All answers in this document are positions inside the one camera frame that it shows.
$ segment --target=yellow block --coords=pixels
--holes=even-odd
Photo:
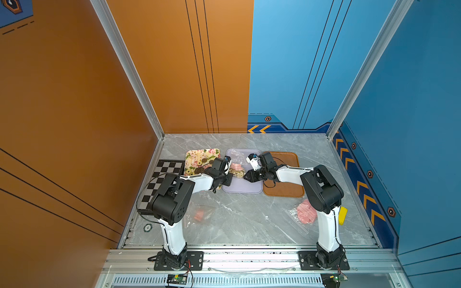
[[[344,224],[344,220],[346,219],[346,214],[347,214],[347,208],[341,206],[341,209],[339,209],[339,215],[338,215],[339,225]]]

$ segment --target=blue wall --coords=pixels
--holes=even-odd
[[[273,114],[289,129],[331,121],[394,1],[255,0],[248,112]]]
[[[401,215],[416,288],[461,275],[433,273],[461,268],[460,27],[461,1],[415,1],[346,117]]]
[[[33,15],[32,12],[32,0],[21,0],[20,2],[22,12],[14,14],[3,3],[0,3],[0,28],[8,26],[12,23],[25,19]]]

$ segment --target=vent grille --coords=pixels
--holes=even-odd
[[[163,284],[165,283],[165,277],[162,276],[146,276],[146,275],[127,275],[127,276],[116,276],[113,284]]]
[[[164,287],[167,274],[117,274],[113,286]],[[194,275],[194,288],[200,287],[324,287],[320,274],[198,274]]]

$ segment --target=round sticker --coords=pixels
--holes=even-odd
[[[144,226],[144,232],[149,232],[150,230],[152,230],[152,224],[146,224],[146,226]]]

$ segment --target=black mounting plate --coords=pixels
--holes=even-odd
[[[155,271],[178,271],[173,269],[171,266],[168,266],[164,261],[165,255],[160,251],[157,253],[157,258],[155,260],[154,270]],[[191,271],[200,271],[203,266],[203,251],[187,251],[186,266],[184,266],[181,271],[187,271],[189,267],[188,260],[190,261],[190,270]]]
[[[317,251],[298,251],[298,260],[299,264],[301,265],[301,270],[322,270],[322,271],[329,271],[323,268],[320,268],[317,264],[317,257],[315,257]],[[341,270],[347,271],[350,269],[349,262],[347,261],[346,254],[342,256],[342,260],[339,264],[339,268]]]

